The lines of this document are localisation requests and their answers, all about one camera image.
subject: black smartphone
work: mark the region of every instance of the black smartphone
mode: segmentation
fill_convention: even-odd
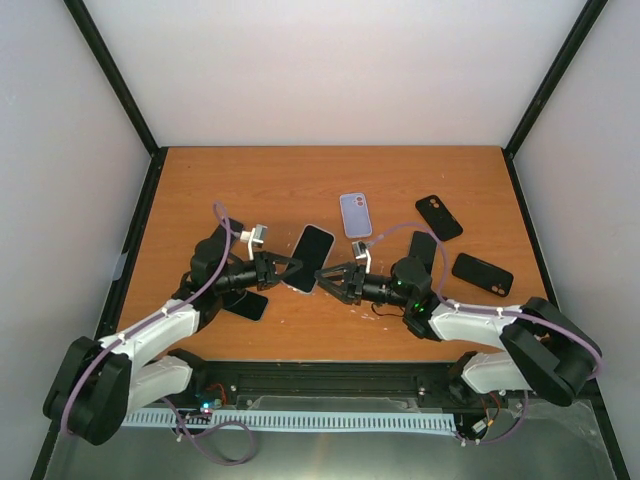
[[[462,226],[437,195],[429,195],[418,200],[416,210],[443,242],[462,235]]]
[[[237,233],[242,233],[242,229],[244,228],[244,224],[234,220],[233,218],[229,219],[229,225],[231,226],[231,230]],[[213,231],[211,238],[213,238],[216,242],[220,242],[224,244],[224,239],[227,236],[227,232],[225,231],[222,225],[218,225],[216,229]],[[234,243],[236,243],[238,237],[235,235],[231,236],[231,246],[233,247]]]
[[[419,258],[427,272],[433,270],[433,261],[436,257],[438,245],[431,235],[425,232],[413,232],[411,245],[409,245],[409,256]]]
[[[229,292],[222,295],[222,308],[227,312],[240,315],[257,322],[264,315],[269,299],[250,290],[242,293]]]
[[[327,260],[335,237],[332,233],[315,225],[307,225],[293,250],[293,258],[302,261],[302,268],[283,280],[290,287],[304,293],[311,293],[316,285],[314,274],[322,269]]]
[[[454,277],[458,277],[499,297],[509,295],[513,284],[512,273],[466,253],[458,255],[451,273]]]

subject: light purple phone case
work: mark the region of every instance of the light purple phone case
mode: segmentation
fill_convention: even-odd
[[[364,193],[345,193],[340,195],[342,223],[347,238],[363,238],[373,233],[367,199]]]

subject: smartphone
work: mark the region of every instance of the smartphone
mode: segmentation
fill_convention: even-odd
[[[234,232],[237,233],[242,233],[242,229],[244,228],[244,224],[241,222],[238,222],[237,220],[234,220],[233,218],[229,219],[229,226],[231,227],[231,230],[233,230]],[[218,225],[216,227],[216,229],[213,231],[213,234],[211,235],[211,238],[213,238],[216,242],[220,242],[224,244],[224,240],[227,236],[227,232],[225,230],[225,228],[222,225]],[[236,237],[235,235],[231,235],[231,245],[229,248],[233,247],[234,243],[236,243],[236,240],[238,239],[238,237]]]
[[[222,308],[227,312],[248,318],[254,322],[262,319],[269,299],[250,290],[242,293],[229,292],[222,295]]]
[[[499,297],[509,295],[513,284],[512,273],[466,253],[458,255],[451,273],[454,277],[458,277]]]
[[[438,245],[431,235],[425,232],[413,232],[411,244],[409,245],[409,256],[419,258],[427,272],[433,270],[433,262],[436,257]]]
[[[311,293],[316,285],[314,274],[324,267],[335,237],[315,225],[307,225],[293,250],[293,258],[302,261],[302,268],[283,280],[290,287]]]
[[[462,226],[437,195],[429,195],[416,202],[416,210],[443,242],[462,235]]]
[[[373,233],[367,199],[364,193],[346,193],[340,195],[342,224],[347,238],[369,237]]]

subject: metal floor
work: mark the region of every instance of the metal floor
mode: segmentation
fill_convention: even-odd
[[[500,415],[499,431],[513,421]],[[244,432],[222,431],[203,444],[230,458],[242,456]],[[48,479],[615,479],[590,406],[532,405],[514,437],[462,448],[442,436],[390,433],[257,432],[258,455],[221,467],[167,429],[122,428],[100,447],[60,439]]]

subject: black cable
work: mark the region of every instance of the black cable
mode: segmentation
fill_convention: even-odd
[[[396,313],[378,313],[378,312],[376,312],[375,306],[376,306],[375,303],[371,304],[371,311],[373,313],[375,313],[376,315],[378,315],[379,317],[400,317],[400,318],[403,317],[403,315],[398,315]]]

